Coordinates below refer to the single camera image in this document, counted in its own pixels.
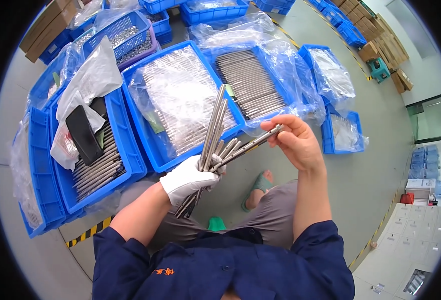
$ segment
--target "small metal parts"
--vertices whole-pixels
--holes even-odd
[[[255,119],[287,106],[252,50],[220,55],[216,67],[223,82],[232,88],[234,102],[246,119]]]

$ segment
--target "white plastic bag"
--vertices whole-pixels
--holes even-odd
[[[96,132],[105,120],[89,107],[92,99],[103,97],[122,85],[122,77],[116,64],[114,50],[105,36],[74,75],[57,102],[56,119],[59,127],[54,136],[50,155],[65,169],[74,171],[79,152],[72,141],[66,118],[79,105]]]

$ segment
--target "white wall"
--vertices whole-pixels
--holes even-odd
[[[409,54],[409,60],[400,67],[409,76],[414,88],[402,93],[405,105],[416,103],[441,94],[441,54],[421,58],[414,43],[409,38],[401,24],[387,9],[386,5],[392,0],[363,0],[376,14],[380,14],[392,28],[401,44]]]

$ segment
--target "blue mesh basket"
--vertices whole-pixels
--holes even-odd
[[[115,58],[121,58],[124,54],[133,50],[136,46],[144,43],[146,40],[147,30],[151,24],[145,18],[145,16],[138,11],[131,11],[128,14],[121,16],[119,19],[113,21],[105,28],[94,34],[84,43],[84,45],[82,45],[82,55],[86,59],[89,54],[94,51],[97,45],[99,45],[104,36],[107,36],[109,40],[112,40],[123,31],[133,26],[137,27],[139,31],[125,39],[119,45],[114,46]]]

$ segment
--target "gloved hand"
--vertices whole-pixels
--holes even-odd
[[[159,179],[173,206],[179,205],[184,198],[203,187],[213,188],[221,180],[221,176],[215,173],[198,171],[199,159],[200,155],[189,157]],[[212,154],[212,159],[217,162],[221,161],[216,154]],[[223,174],[225,165],[217,171]]]

